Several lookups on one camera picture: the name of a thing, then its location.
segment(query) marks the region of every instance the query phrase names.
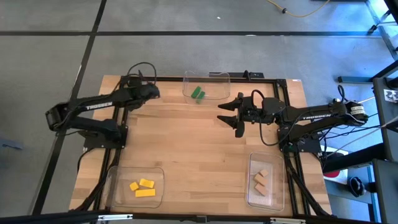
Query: wooden tabletop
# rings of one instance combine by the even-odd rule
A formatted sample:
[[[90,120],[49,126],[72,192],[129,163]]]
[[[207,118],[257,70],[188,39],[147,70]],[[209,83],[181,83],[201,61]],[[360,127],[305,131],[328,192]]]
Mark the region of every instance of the wooden tabletop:
[[[119,76],[106,75],[100,94],[112,91]],[[287,80],[292,106],[306,106],[300,80]],[[216,118],[236,112],[216,106],[189,105],[182,95],[181,82],[157,82],[161,98],[149,100],[129,114],[127,145],[121,154],[121,167],[160,167],[164,171],[163,200],[157,208],[113,207],[112,212],[170,213],[197,215],[292,215],[289,187],[285,176],[284,209],[270,212],[251,207],[246,202],[249,155],[261,151],[282,156],[278,146],[267,147],[259,137],[259,126],[246,123],[242,138]],[[274,97],[271,84],[231,83],[233,100],[238,92],[249,96],[253,89],[265,97]],[[94,119],[111,118],[113,108],[96,110]],[[265,142],[276,142],[277,125],[263,125]],[[94,149],[81,161],[70,208],[79,206],[93,190],[100,174],[104,149]],[[319,161],[301,153],[305,183],[317,202],[331,213]],[[296,186],[299,211],[300,191]]]

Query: transparent bin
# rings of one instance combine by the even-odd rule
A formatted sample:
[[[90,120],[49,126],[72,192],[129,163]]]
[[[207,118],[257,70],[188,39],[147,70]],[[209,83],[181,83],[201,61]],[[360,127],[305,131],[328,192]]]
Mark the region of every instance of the transparent bin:
[[[186,71],[182,85],[182,93],[189,104],[218,105],[224,103],[230,94],[228,73]],[[196,96],[193,94],[195,90],[199,90]]]
[[[130,189],[133,182],[140,179],[153,180],[156,195],[136,197]],[[139,186],[139,190],[148,189]],[[162,203],[164,191],[164,172],[159,167],[118,167],[109,169],[103,191],[103,203],[106,207],[157,208]]]
[[[260,194],[254,187],[256,174],[262,170],[268,171],[264,176],[267,184],[266,195]],[[248,174],[247,201],[250,206],[280,212],[285,205],[285,166],[284,160],[278,155],[266,152],[250,154]]]

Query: concrete floor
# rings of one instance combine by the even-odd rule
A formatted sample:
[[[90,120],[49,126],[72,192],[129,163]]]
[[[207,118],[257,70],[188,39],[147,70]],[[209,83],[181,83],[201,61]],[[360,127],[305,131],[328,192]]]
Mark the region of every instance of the concrete floor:
[[[278,2],[297,14],[322,4]],[[100,0],[3,0],[0,30],[91,30],[99,4]],[[363,2],[331,2],[312,17],[297,19],[260,0],[113,0],[99,29],[367,31],[372,25]],[[24,145],[22,151],[0,148],[0,217],[29,213],[54,139],[44,112],[68,99],[86,43],[86,37],[0,37],[0,136]],[[103,75],[124,75],[141,61],[152,62],[159,75],[250,70],[264,72],[267,78],[301,79],[312,106],[340,97],[337,76],[373,76],[393,59],[380,37],[97,37],[79,96],[97,94]],[[344,87],[346,97],[353,100],[373,94],[371,85]],[[374,101],[365,107],[368,114],[376,112]],[[375,116],[367,125],[377,123]],[[333,139],[328,145],[339,148],[354,136]],[[380,141],[381,135],[375,133],[346,149],[356,151]],[[82,144],[79,136],[67,137],[45,213],[67,211]]]

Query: green block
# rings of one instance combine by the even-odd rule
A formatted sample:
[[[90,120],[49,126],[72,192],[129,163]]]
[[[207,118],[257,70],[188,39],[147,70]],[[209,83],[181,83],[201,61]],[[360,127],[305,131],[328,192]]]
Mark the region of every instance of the green block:
[[[195,99],[198,96],[198,94],[200,93],[200,90],[201,90],[200,86],[197,86],[195,88],[195,90],[193,91],[193,93],[191,94],[191,97]]]
[[[201,99],[203,99],[205,97],[205,92],[201,91],[198,98],[197,98],[197,104],[201,103]]]

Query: yellow cable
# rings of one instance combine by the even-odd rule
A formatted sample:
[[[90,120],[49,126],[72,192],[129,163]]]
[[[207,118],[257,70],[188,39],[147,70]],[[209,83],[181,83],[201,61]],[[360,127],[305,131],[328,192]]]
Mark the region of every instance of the yellow cable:
[[[271,1],[271,0],[267,0],[267,1],[268,1],[269,3],[271,3],[271,4],[273,4],[274,6],[278,7],[280,10],[284,10],[284,9],[285,9],[284,7],[282,7],[282,6],[278,5],[278,4],[276,4],[275,2],[273,2],[273,1]],[[329,2],[330,2],[330,0],[325,1],[325,3],[323,3],[323,5],[322,5],[321,7],[319,7],[317,10],[315,10],[315,11],[313,11],[313,12],[311,12],[311,13],[308,13],[308,14],[306,14],[306,15],[303,15],[303,16],[297,16],[297,15],[295,15],[295,14],[290,13],[290,12],[287,11],[287,10],[285,11],[285,13],[287,13],[287,14],[293,16],[293,17],[303,18],[303,17],[307,17],[307,16],[309,16],[309,15],[311,15],[311,14],[317,12],[319,9],[323,8],[323,7],[324,7],[326,4],[328,4]]]

